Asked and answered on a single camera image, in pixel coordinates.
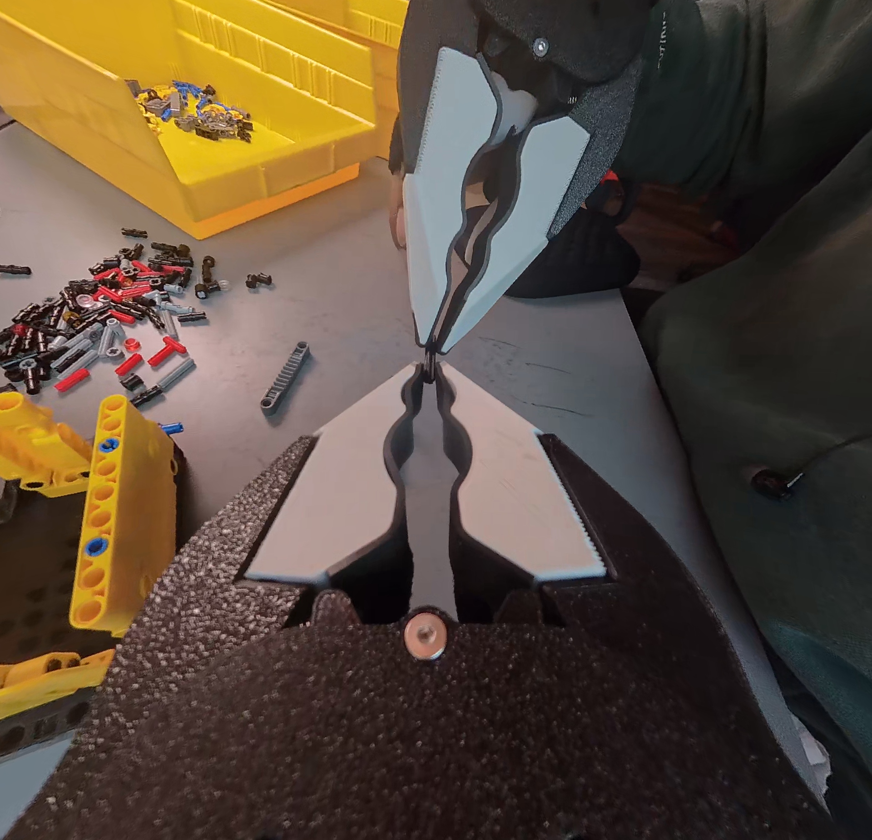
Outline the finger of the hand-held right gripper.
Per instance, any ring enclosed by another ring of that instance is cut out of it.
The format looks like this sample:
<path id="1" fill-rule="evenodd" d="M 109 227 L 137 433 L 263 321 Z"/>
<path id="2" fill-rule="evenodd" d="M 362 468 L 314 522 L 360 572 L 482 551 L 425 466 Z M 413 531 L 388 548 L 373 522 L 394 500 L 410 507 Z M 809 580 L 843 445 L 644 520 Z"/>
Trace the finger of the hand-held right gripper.
<path id="1" fill-rule="evenodd" d="M 455 289 L 433 349 L 446 355 L 545 248 L 589 133 L 568 116 L 538 121 L 502 157 L 496 209 L 471 240 L 467 273 Z"/>
<path id="2" fill-rule="evenodd" d="M 410 303 L 420 346 L 433 341 L 450 292 L 450 255 L 464 224 L 466 175 L 488 145 L 499 110 L 481 62 L 440 49 L 415 169 L 403 185 Z"/>

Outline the yellow black lego model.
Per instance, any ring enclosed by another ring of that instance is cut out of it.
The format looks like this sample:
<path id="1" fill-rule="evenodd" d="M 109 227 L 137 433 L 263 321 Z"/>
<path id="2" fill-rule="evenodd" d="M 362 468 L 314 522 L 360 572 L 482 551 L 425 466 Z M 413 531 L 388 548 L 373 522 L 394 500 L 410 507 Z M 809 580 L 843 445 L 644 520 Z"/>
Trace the yellow black lego model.
<path id="1" fill-rule="evenodd" d="M 91 441 L 2 393 L 1 755 L 76 729 L 177 549 L 182 454 L 124 395 Z"/>

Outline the yellow plastic bin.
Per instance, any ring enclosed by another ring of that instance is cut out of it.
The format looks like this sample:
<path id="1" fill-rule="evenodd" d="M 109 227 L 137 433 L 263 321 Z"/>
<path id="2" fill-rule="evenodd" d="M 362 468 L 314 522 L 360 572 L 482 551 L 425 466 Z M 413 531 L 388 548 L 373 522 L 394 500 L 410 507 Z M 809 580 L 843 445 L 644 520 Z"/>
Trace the yellow plastic bin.
<path id="1" fill-rule="evenodd" d="M 357 176 L 368 46 L 259 0 L 1 0 L 6 113 L 195 239 Z M 152 127 L 128 81 L 216 89 L 249 143 Z"/>
<path id="2" fill-rule="evenodd" d="M 258 0 L 343 37 L 398 50 L 407 0 Z"/>

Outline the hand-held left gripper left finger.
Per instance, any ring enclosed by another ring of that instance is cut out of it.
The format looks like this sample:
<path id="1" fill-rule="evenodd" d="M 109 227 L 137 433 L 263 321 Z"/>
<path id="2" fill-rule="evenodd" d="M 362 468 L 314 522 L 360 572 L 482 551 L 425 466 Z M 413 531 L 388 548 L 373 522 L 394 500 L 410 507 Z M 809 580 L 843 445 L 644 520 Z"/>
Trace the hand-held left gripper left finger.
<path id="1" fill-rule="evenodd" d="M 413 452 L 417 413 L 418 365 L 411 363 L 323 425 L 244 577 L 310 596 L 340 590 L 365 623 L 406 616 L 413 557 L 401 469 Z"/>

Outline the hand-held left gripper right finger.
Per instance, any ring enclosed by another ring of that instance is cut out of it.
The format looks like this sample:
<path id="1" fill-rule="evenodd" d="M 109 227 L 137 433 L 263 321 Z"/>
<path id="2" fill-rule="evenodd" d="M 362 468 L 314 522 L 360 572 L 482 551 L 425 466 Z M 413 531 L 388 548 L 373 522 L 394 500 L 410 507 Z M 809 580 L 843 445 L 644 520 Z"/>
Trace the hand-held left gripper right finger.
<path id="1" fill-rule="evenodd" d="M 459 620 L 488 623 L 509 593 L 601 581 L 607 565 L 552 463 L 550 436 L 440 364 L 452 485 L 449 559 Z"/>

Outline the pile of mixed lego parts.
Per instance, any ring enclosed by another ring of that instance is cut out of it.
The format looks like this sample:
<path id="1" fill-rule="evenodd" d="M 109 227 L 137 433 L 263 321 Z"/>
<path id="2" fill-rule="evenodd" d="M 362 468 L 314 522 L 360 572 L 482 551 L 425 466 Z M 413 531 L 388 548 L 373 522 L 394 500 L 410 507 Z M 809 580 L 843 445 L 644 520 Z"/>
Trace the pile of mixed lego parts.
<path id="1" fill-rule="evenodd" d="M 137 80 L 125 84 L 134 97 L 147 126 L 160 136 L 164 126 L 212 141 L 252 141 L 255 130 L 251 114 L 219 101 L 212 84 L 173 80 L 168 84 L 144 85 Z"/>

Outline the grey lego gear rack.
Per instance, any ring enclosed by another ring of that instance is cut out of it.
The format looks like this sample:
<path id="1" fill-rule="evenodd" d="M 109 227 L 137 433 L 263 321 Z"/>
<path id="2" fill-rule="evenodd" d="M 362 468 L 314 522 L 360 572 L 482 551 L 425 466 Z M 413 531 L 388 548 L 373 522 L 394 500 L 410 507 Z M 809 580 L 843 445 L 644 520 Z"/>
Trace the grey lego gear rack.
<path id="1" fill-rule="evenodd" d="M 269 418 L 278 411 L 309 356 L 310 345 L 299 341 L 261 398 L 260 409 L 264 416 Z"/>

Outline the person's right forearm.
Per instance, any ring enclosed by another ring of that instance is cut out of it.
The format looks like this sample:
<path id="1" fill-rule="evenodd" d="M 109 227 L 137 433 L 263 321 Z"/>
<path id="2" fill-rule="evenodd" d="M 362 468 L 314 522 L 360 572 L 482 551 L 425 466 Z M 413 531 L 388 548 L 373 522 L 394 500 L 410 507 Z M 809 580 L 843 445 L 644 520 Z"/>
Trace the person's right forearm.
<path id="1" fill-rule="evenodd" d="M 870 136 L 871 0 L 661 0 L 616 172 L 747 250 Z"/>

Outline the pile of small lego pins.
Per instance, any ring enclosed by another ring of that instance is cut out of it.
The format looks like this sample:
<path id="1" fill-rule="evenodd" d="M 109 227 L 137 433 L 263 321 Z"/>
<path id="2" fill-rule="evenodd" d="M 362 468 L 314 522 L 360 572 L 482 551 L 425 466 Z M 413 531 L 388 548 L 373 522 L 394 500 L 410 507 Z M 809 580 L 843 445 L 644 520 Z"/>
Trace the pile of small lego pins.
<path id="1" fill-rule="evenodd" d="M 109 366 L 137 408 L 165 398 L 195 365 L 183 326 L 209 322 L 203 303 L 230 290 L 215 257 L 123 227 L 115 253 L 2 325 L 2 393 L 66 395 Z"/>

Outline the person's right hand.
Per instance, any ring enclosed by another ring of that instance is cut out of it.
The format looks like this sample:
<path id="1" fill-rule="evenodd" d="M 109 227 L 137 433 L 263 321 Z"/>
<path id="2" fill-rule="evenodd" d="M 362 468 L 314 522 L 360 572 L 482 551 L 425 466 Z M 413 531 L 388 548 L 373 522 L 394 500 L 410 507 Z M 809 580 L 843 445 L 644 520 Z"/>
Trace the person's right hand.
<path id="1" fill-rule="evenodd" d="M 398 249 L 406 248 L 406 222 L 404 206 L 404 182 L 406 177 L 400 117 L 397 116 L 391 132 L 388 169 L 391 187 L 388 202 L 388 219 L 391 238 Z"/>

